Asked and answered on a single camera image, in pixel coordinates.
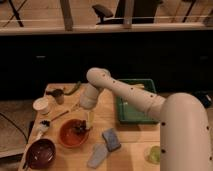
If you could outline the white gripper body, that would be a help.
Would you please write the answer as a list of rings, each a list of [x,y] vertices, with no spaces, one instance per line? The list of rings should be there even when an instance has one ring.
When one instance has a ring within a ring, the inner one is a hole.
[[[80,106],[87,110],[93,109],[97,105],[98,98],[102,91],[102,88],[97,88],[92,84],[87,83],[83,93],[80,96]]]

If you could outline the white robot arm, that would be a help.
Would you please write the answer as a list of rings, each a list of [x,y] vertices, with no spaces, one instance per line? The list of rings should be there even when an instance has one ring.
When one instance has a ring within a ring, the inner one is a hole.
[[[208,116],[196,97],[181,92],[164,98],[116,80],[104,68],[90,68],[86,78],[80,107],[95,108],[108,89],[160,123],[160,171],[213,171]]]

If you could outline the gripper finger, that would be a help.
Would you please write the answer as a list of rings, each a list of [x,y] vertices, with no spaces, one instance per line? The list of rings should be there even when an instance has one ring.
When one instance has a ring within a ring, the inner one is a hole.
[[[70,112],[75,112],[78,111],[80,109],[80,103],[76,103],[75,105],[73,105],[70,109]]]
[[[87,129],[93,126],[94,112],[92,110],[87,112]]]

